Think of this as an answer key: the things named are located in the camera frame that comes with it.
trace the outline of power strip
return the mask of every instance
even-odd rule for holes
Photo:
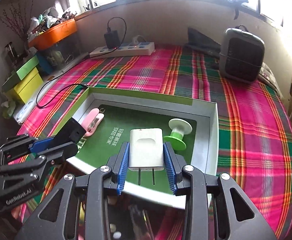
[[[149,56],[155,51],[155,43],[153,42],[140,42],[137,45],[130,45],[130,43],[122,44],[114,52],[105,54],[106,52],[112,51],[107,47],[99,47],[91,52],[90,57],[94,58],[106,58],[106,57],[125,57],[125,56]]]

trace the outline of cardboard box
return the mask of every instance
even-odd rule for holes
[[[7,81],[2,85],[2,91],[8,92],[11,88],[23,80],[38,64],[39,60],[37,56],[34,56],[32,59],[28,60],[26,64],[24,64],[7,79]]]
[[[8,94],[15,100],[25,104],[42,83],[43,81],[38,73],[38,69],[34,68],[21,82],[9,90]]]

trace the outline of portable heater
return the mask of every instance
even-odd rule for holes
[[[245,83],[254,82],[263,63],[264,51],[261,38],[241,29],[227,29],[219,59],[221,75]]]

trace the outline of bed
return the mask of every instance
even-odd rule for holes
[[[222,78],[217,69],[217,59],[171,45],[156,46],[151,56],[88,59],[65,74],[40,104],[48,102],[66,85],[79,82],[216,102],[218,174],[229,173],[277,238],[283,239],[292,226],[292,128],[288,116],[278,95],[267,85],[260,81],[252,85],[233,82]],[[35,108],[19,133],[50,136],[82,92],[79,87],[71,87],[47,108]],[[52,169],[44,193],[28,201],[22,210],[34,209],[64,174],[64,169],[64,166]]]

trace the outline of blue gripper pad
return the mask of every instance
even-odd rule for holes
[[[118,185],[117,185],[117,194],[120,195],[124,189],[125,180],[128,170],[128,156],[129,156],[129,143],[126,145],[124,156],[122,157],[120,169],[118,172]]]
[[[29,149],[32,153],[39,153],[47,150],[49,143],[53,140],[53,137],[49,137],[43,140],[38,140],[33,143],[33,146]]]
[[[164,164],[168,177],[169,187],[173,194],[175,195],[177,191],[176,172],[173,166],[172,159],[170,158],[166,143],[164,143],[163,146],[164,146]]]

